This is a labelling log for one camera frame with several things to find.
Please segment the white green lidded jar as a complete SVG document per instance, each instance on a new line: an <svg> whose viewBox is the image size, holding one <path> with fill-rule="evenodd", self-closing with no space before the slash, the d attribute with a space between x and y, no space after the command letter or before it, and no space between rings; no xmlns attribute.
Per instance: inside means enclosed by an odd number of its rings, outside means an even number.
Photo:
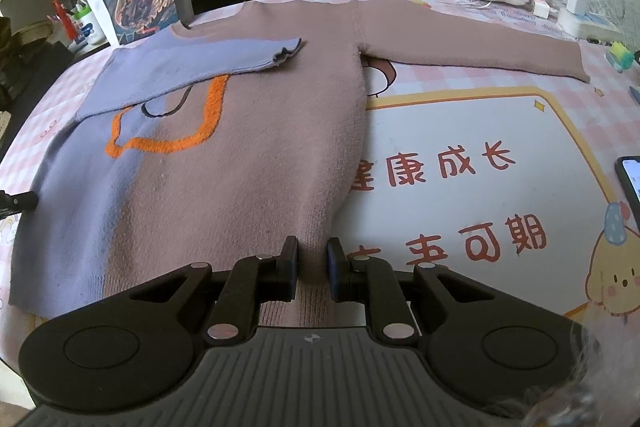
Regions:
<svg viewBox="0 0 640 427"><path fill-rule="evenodd" d="M106 41L104 32L89 5L77 5L74 20L81 35L92 46L98 46Z"/></svg>

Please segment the dark olive jacket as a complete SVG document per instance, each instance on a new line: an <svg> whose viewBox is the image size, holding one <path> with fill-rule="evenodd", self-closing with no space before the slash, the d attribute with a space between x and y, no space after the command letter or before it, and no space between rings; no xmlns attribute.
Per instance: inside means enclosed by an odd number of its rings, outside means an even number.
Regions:
<svg viewBox="0 0 640 427"><path fill-rule="evenodd" d="M13 31L9 17L1 17L1 109L10 106L34 75L37 56L49 46L53 25L40 20Z"/></svg>

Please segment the black smartphone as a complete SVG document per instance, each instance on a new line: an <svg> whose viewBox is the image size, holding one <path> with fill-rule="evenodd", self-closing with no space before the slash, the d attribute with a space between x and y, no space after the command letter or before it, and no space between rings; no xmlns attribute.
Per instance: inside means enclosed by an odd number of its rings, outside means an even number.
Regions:
<svg viewBox="0 0 640 427"><path fill-rule="evenodd" d="M640 159L638 156L623 156L616 160L615 172L623 189L626 201L640 227Z"/></svg>

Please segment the white power strip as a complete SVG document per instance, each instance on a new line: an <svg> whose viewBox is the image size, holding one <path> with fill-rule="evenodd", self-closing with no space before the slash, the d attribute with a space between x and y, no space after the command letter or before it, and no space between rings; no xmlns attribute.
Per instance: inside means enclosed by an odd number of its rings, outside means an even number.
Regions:
<svg viewBox="0 0 640 427"><path fill-rule="evenodd" d="M607 42L620 40L622 32L611 22L599 15L576 15L567 8L559 10L558 27L575 39L597 39Z"/></svg>

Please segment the pink checkered cartoon desk mat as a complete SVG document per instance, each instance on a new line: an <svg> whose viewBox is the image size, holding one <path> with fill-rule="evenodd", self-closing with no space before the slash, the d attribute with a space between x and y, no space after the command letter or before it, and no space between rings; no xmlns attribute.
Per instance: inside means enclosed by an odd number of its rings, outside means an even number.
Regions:
<svg viewBox="0 0 640 427"><path fill-rule="evenodd" d="M407 0L442 14L561 39L514 11L452 0ZM639 233L614 162L639 150L639 106L602 46L576 42L585 80L516 70L362 63L366 134L352 186L329 237L347 254L372 255L407 271L423 262L459 271L553 312L593 307L639 318ZM77 84L68 114L34 124L40 156L75 116L113 52L67 74ZM17 362L26 337L47 321L9 303L20 217L1 227L1 358Z"/></svg>

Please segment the green yellow eraser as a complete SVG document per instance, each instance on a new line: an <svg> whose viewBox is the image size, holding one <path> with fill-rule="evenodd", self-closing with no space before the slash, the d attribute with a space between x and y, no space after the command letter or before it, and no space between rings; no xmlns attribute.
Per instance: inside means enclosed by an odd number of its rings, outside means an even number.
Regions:
<svg viewBox="0 0 640 427"><path fill-rule="evenodd" d="M619 74L631 69L632 64L634 64L634 54L619 41L614 41L611 44L605 53L605 57Z"/></svg>

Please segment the purple and mauve knit sweater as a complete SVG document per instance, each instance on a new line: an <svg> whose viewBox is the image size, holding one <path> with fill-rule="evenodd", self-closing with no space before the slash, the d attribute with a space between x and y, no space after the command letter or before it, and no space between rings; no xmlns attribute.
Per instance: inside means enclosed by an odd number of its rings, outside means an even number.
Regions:
<svg viewBox="0 0 640 427"><path fill-rule="evenodd" d="M366 134L362 63L585 80L579 46L407 0L247 3L115 50L51 141L12 248L9 303L50 320L203 261L227 270L299 240L295 303L332 321L324 246Z"/></svg>

